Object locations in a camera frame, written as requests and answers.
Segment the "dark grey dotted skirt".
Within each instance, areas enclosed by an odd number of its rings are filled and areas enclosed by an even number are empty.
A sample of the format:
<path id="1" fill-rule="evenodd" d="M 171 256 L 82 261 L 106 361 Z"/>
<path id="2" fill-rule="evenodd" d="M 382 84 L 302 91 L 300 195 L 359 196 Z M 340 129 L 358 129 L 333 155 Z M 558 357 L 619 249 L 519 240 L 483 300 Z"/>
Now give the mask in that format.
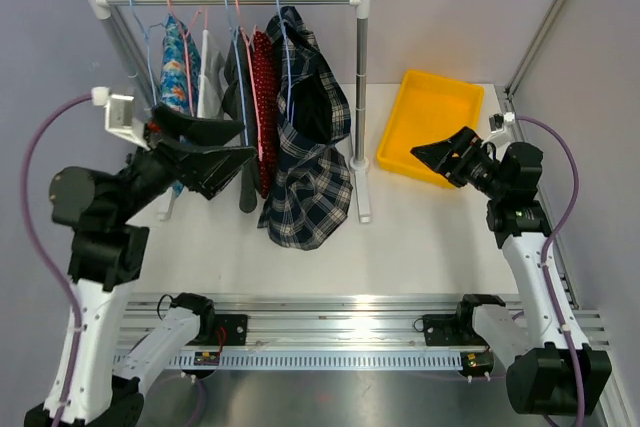
<path id="1" fill-rule="evenodd" d="M 253 88 L 249 74 L 246 44 L 241 35 L 230 45 L 224 67 L 227 89 L 222 100 L 223 111 L 233 120 L 242 122 L 245 130 L 239 135 L 240 145 L 258 148 L 257 121 Z M 257 190 L 260 187 L 258 158 L 244 165 L 241 173 L 239 209 L 251 213 L 257 207 Z"/>

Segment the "plaid skirt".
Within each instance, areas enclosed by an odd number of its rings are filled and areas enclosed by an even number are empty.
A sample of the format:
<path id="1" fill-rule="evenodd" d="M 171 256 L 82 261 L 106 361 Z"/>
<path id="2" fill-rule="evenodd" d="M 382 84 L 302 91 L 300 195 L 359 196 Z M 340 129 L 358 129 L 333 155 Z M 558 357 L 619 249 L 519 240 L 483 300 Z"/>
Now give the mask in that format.
<path id="1" fill-rule="evenodd" d="M 319 248 L 348 217 L 353 187 L 337 144 L 350 135 L 351 113 L 315 34 L 295 7 L 282 7 L 282 15 L 291 57 L 294 122 L 286 115 L 286 60 L 275 15 L 267 35 L 279 64 L 279 150 L 275 181 L 258 226 L 282 247 L 309 251 Z"/>

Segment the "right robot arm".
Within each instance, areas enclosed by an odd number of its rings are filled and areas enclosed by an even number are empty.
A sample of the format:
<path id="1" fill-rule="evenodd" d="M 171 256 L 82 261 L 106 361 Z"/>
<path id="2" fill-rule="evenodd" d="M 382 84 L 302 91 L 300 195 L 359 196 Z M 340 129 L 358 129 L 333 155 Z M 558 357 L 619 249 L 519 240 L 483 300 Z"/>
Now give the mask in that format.
<path id="1" fill-rule="evenodd" d="M 580 327 L 567 300 L 551 247 L 556 230 L 537 200 L 542 151 L 512 142 L 495 158 L 472 129 L 412 148 L 412 155 L 451 185 L 485 194 L 487 225 L 515 278 L 526 325 L 496 296 L 467 294 L 454 318 L 456 336 L 482 339 L 506 369 L 506 390 L 518 414 L 572 416 L 583 425 L 612 366 Z"/>

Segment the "blue hanger of plaid skirt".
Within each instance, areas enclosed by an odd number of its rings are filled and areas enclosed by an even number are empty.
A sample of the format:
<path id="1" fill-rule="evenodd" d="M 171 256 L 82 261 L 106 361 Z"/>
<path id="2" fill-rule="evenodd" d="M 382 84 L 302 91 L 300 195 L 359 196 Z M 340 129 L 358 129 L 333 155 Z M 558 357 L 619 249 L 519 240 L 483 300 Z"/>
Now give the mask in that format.
<path id="1" fill-rule="evenodd" d="M 291 57 L 288 47 L 287 28 L 282 15 L 282 8 L 280 0 L 275 0 L 277 15 L 279 19 L 279 26 L 282 36 L 282 49 L 284 52 L 284 59 L 286 60 L 286 80 L 287 80 L 287 96 L 286 96 L 286 115 L 290 123 L 294 122 L 294 103 L 292 100 L 292 72 L 291 72 Z"/>

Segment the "red dotted skirt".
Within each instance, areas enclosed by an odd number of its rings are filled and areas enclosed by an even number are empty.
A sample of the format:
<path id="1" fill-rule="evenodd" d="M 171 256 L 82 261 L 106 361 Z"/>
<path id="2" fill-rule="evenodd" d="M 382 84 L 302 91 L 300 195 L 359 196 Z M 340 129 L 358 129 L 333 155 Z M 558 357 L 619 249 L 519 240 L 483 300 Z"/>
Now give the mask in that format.
<path id="1" fill-rule="evenodd" d="M 252 72 L 257 107 L 258 142 L 262 152 L 258 160 L 260 174 L 260 195 L 266 199 L 271 192 L 277 169 L 279 137 L 277 131 L 277 95 L 279 77 L 273 46 L 268 35 L 256 31 L 253 35 Z"/>

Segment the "white skirt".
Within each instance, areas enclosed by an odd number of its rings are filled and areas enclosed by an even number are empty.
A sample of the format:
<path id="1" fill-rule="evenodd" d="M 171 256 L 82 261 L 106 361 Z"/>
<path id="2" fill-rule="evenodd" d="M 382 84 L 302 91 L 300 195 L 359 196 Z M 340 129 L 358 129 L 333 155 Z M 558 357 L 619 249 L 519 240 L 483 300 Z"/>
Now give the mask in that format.
<path id="1" fill-rule="evenodd" d="M 224 95 L 220 73 L 225 59 L 211 33 L 203 31 L 197 117 L 215 119 L 222 116 Z"/>

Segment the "blue hanger of grey skirt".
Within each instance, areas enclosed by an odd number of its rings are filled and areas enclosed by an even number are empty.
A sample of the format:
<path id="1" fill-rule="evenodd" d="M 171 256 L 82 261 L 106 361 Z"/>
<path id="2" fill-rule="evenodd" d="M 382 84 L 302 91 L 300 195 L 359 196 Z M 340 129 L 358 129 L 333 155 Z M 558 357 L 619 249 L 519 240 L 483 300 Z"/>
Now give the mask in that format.
<path id="1" fill-rule="evenodd" d="M 224 7 L 231 42 L 224 68 L 227 89 L 223 98 L 223 110 L 232 120 L 241 122 L 244 125 L 244 130 L 239 135 L 239 142 L 241 146 L 246 147 L 250 146 L 251 143 L 247 130 L 246 96 L 240 65 L 239 26 L 233 19 L 229 0 L 224 0 Z"/>

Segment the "pink hanger of red skirt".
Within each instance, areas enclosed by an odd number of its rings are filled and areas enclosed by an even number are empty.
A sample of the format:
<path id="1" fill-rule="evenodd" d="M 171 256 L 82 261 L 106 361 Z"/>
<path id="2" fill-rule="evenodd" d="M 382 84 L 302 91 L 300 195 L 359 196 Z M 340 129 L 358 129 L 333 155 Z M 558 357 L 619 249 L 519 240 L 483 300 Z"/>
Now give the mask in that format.
<path id="1" fill-rule="evenodd" d="M 255 119 L 256 119 L 256 137 L 257 137 L 257 149 L 258 149 L 258 160 L 259 162 L 262 162 L 264 160 L 264 151 L 263 151 L 263 145 L 262 145 L 262 131 L 261 131 L 261 127 L 260 127 L 260 112 L 259 112 L 259 107 L 258 107 L 258 101 L 257 101 L 257 95 L 256 95 L 256 90 L 255 90 L 255 81 L 254 81 L 254 72 L 253 72 L 253 64 L 252 64 L 252 53 L 251 53 L 251 41 L 249 39 L 249 37 L 246 34 L 246 31 L 242 25 L 242 17 L 241 17 L 241 11 L 240 11 L 240 2 L 239 0 L 234 0 L 235 2 L 235 9 L 236 9 L 236 15 L 238 18 L 238 24 L 239 24 L 239 30 L 240 30 L 240 34 L 245 46 L 245 51 L 246 51 L 246 57 L 247 57 L 247 65 L 248 65 L 248 72 L 249 72 L 249 80 L 250 80 L 250 86 L 251 86 L 251 94 L 252 94 L 252 100 L 253 100 L 253 106 L 254 106 L 254 111 L 255 111 Z"/>

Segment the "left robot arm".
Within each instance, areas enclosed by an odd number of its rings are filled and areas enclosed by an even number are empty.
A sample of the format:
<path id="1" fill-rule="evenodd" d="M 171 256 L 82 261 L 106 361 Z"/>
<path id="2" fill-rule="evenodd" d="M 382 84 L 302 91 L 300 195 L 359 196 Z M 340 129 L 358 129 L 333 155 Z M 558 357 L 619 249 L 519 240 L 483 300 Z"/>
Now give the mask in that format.
<path id="1" fill-rule="evenodd" d="M 69 266 L 54 273 L 71 310 L 54 383 L 26 413 L 26 425 L 133 426 L 175 354 L 190 344 L 226 342 L 213 302 L 181 293 L 161 324 L 121 363 L 114 360 L 150 234 L 133 217 L 176 183 L 206 199 L 219 194 L 255 157 L 254 148 L 234 144 L 244 128 L 158 105 L 120 171 L 67 167 L 53 177 L 52 220 L 73 233 Z"/>

